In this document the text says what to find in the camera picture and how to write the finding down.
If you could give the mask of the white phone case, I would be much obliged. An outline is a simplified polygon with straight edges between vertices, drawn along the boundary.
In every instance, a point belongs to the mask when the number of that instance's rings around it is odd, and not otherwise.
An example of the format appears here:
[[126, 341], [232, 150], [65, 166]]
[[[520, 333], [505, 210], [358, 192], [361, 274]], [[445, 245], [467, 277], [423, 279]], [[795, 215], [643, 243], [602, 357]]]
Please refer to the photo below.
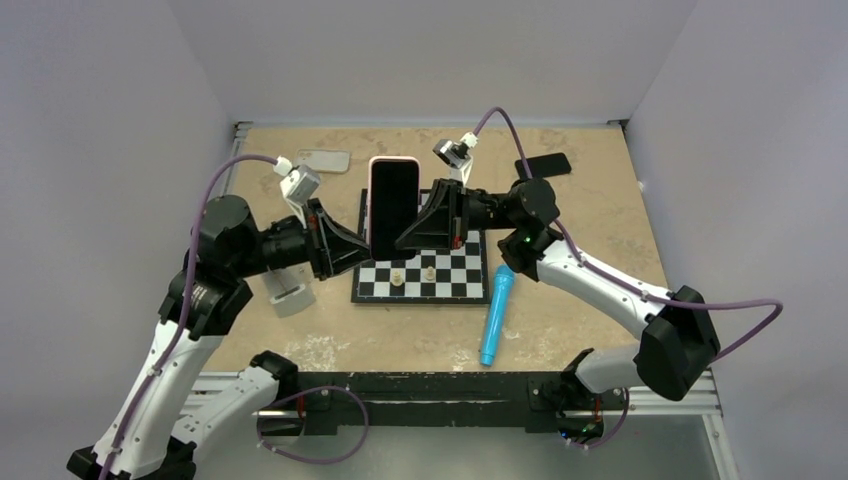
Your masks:
[[350, 168], [351, 153], [344, 150], [300, 149], [295, 162], [318, 173], [343, 174]]

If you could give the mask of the black phone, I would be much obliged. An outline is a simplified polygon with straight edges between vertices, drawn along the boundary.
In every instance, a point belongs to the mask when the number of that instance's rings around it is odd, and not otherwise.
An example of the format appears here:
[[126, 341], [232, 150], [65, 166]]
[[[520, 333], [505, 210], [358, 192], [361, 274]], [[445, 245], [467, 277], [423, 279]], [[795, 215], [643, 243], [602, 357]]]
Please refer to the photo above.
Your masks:
[[572, 165], [563, 152], [528, 157], [514, 162], [519, 181], [529, 178], [550, 178], [572, 173]]

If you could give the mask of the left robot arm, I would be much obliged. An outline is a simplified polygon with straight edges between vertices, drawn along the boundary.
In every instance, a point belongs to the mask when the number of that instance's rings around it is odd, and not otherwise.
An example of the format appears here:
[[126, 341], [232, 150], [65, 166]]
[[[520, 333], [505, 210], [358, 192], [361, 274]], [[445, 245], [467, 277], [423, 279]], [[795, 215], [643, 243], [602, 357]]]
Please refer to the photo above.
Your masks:
[[185, 403], [204, 365], [252, 299], [248, 279], [300, 264], [325, 280], [370, 257], [357, 233], [311, 199], [306, 216], [260, 230], [236, 195], [208, 201], [196, 242], [159, 308], [148, 357], [107, 432], [74, 451], [68, 470], [81, 479], [190, 479], [234, 427], [301, 394], [298, 368], [270, 351], [257, 354], [234, 382], [191, 413]]

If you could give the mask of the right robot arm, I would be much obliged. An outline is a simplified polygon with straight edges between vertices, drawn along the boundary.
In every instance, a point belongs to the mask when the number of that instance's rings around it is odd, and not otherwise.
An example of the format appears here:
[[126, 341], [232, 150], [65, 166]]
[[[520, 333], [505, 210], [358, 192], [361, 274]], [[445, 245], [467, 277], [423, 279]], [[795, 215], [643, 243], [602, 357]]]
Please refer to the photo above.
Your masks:
[[518, 180], [506, 193], [437, 179], [416, 220], [395, 242], [402, 250], [456, 249], [471, 230], [506, 230], [497, 244], [516, 274], [557, 287], [624, 327], [635, 343], [586, 349], [561, 374], [564, 399], [584, 407], [614, 388], [644, 386], [682, 400], [721, 347], [699, 292], [671, 292], [628, 276], [579, 249], [553, 226], [556, 195], [544, 179]]

